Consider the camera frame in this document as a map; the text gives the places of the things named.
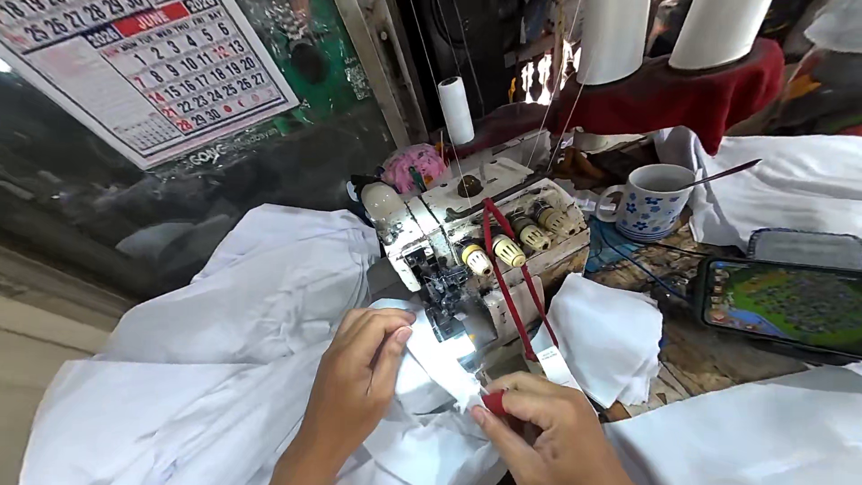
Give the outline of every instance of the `game screen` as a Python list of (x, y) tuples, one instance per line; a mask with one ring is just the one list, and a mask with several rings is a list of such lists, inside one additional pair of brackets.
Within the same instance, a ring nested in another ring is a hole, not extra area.
[(730, 261), (710, 269), (707, 322), (862, 355), (862, 279)]

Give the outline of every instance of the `blue cable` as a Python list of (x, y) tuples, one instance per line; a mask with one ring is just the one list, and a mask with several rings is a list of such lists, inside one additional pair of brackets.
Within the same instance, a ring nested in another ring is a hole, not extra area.
[(665, 290), (667, 290), (668, 292), (670, 292), (672, 295), (674, 295), (674, 296), (676, 296), (676, 297), (678, 297), (678, 298), (680, 298), (680, 299), (686, 299), (686, 298), (685, 298), (685, 296), (684, 296), (683, 294), (681, 294), (681, 293), (680, 293), (680, 292), (678, 292), (677, 290), (674, 290), (673, 288), (671, 288), (671, 287), (667, 286), (667, 283), (664, 283), (664, 282), (663, 282), (663, 281), (662, 281), (658, 276), (656, 276), (655, 274), (650, 273), (650, 271), (649, 271), (648, 269), (644, 268), (640, 263), (638, 263), (638, 262), (637, 262), (637, 261), (635, 261), (634, 259), (632, 259), (632, 258), (630, 258), (630, 257), (628, 257), (628, 256), (626, 256), (626, 255), (624, 255), (624, 254), (622, 253), (622, 251), (620, 251), (619, 249), (617, 249), (617, 248), (615, 248), (613, 245), (611, 245), (611, 244), (610, 244), (610, 242), (608, 242), (608, 239), (604, 236), (604, 227), (602, 227), (602, 225), (601, 225), (601, 224), (599, 224), (599, 225), (597, 226), (597, 228), (598, 228), (598, 235), (602, 237), (602, 242), (604, 243), (604, 245), (605, 245), (605, 246), (607, 246), (607, 247), (609, 247), (609, 248), (613, 249), (613, 250), (614, 250), (618, 255), (620, 255), (620, 256), (622, 256), (622, 257), (624, 257), (624, 258), (625, 258), (625, 259), (627, 259), (629, 262), (631, 262), (632, 264), (634, 264), (636, 267), (638, 267), (638, 268), (640, 269), (640, 271), (643, 271), (644, 273), (646, 273), (650, 278), (652, 278), (653, 280), (655, 280), (655, 282), (656, 282), (656, 283), (659, 283), (659, 284), (661, 285), (661, 287), (663, 287)]

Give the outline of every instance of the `finger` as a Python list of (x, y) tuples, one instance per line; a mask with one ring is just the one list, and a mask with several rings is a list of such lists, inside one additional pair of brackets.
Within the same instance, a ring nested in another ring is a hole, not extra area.
[(369, 308), (368, 312), (359, 317), (356, 323), (351, 325), (350, 331), (348, 332), (348, 336), (351, 339), (356, 338), (356, 336), (362, 331), (362, 329), (364, 329), (368, 325), (372, 318), (375, 318), (377, 316), (404, 318), (408, 319), (411, 324), (416, 320), (416, 315), (413, 312), (408, 312), (399, 308)]
[(404, 345), (412, 333), (409, 327), (402, 327), (392, 332), (384, 342), (374, 366), (372, 394), (391, 398), (395, 393), (395, 380), (401, 367)]
[(500, 452), (500, 456), (513, 474), (523, 465), (540, 459), (532, 446), (487, 409), (474, 406), (470, 410), (470, 415), (494, 444), (494, 448)]
[(335, 337), (346, 335), (347, 331), (356, 324), (366, 313), (370, 312), (371, 308), (353, 308), (345, 313), (341, 319), (341, 324), (338, 325), (338, 330), (335, 331)]
[(529, 372), (515, 372), (495, 379), (485, 386), (488, 392), (494, 391), (525, 391), (540, 395), (559, 395), (565, 388), (550, 382), (548, 379)]
[(551, 429), (565, 413), (574, 413), (571, 403), (560, 397), (508, 391), (503, 395), (503, 410), (523, 421)]
[(362, 325), (355, 331), (351, 331), (353, 337), (350, 339), (347, 352), (356, 359), (357, 364), (369, 365), (377, 353), (380, 344), (383, 343), (386, 335), (398, 330), (401, 327), (412, 324), (415, 320), (415, 315), (410, 312), (401, 311), (400, 313), (377, 313), (365, 315), (356, 324)]

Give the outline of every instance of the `calendar page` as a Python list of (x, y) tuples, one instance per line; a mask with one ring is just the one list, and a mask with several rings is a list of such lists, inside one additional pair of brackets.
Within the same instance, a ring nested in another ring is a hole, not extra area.
[(234, 0), (0, 0), (0, 58), (142, 169), (299, 104)]

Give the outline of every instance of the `mug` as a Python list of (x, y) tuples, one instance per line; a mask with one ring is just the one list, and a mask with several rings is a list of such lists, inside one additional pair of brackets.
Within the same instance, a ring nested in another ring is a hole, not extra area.
[[(679, 190), (695, 181), (695, 174), (677, 165), (647, 165), (634, 170), (625, 186), (612, 186), (602, 192), (596, 204), (596, 217), (606, 223), (616, 223), (616, 230), (641, 243), (651, 243), (667, 236), (679, 219), (693, 187)], [(611, 205), (610, 194), (622, 192), (622, 199), (613, 211), (601, 207)]]

